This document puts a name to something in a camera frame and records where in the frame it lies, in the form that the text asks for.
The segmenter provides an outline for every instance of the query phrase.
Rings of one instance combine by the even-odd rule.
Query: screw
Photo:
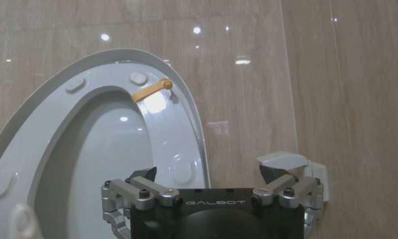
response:
[[[151,196],[151,192],[148,189],[140,190],[140,193],[139,193],[140,198],[148,198],[150,196]]]
[[[293,197],[295,196],[295,190],[293,188],[287,188],[284,191],[284,195],[288,197]]]

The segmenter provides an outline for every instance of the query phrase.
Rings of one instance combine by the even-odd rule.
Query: toilet lid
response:
[[[135,103],[131,95],[166,77],[174,88]],[[114,238],[102,184],[152,166],[167,187],[210,187],[192,95],[151,53],[100,52],[46,82],[0,133],[0,238],[18,203],[34,206],[47,239]]]

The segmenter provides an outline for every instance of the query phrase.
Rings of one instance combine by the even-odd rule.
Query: logo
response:
[[[241,201],[215,201],[215,202],[210,202],[210,201],[187,201],[187,205],[191,205],[191,206],[210,206],[210,205],[229,205],[229,206],[233,206],[233,205],[244,205],[245,204],[245,200],[241,200]]]

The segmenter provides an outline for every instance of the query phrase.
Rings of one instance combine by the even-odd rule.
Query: glossy wall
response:
[[[398,239],[398,0],[283,0],[300,152],[328,165],[320,239]]]
[[[112,48],[187,81],[215,187],[263,184],[256,157],[300,151],[329,169],[313,238],[398,239],[398,0],[0,0],[0,129]]]

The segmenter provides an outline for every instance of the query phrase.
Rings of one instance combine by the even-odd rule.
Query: toilet seat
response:
[[[131,95],[164,77],[175,84],[172,90],[135,104]],[[112,235],[102,219],[102,182],[152,166],[159,168],[156,182],[168,187],[210,187],[192,95],[152,54],[135,49],[100,52],[52,77],[0,133],[0,239],[18,203],[35,207],[42,227],[58,228],[52,236]],[[67,204],[58,207],[62,198]],[[62,210],[67,213],[51,215]],[[44,228],[43,233],[54,238]]]

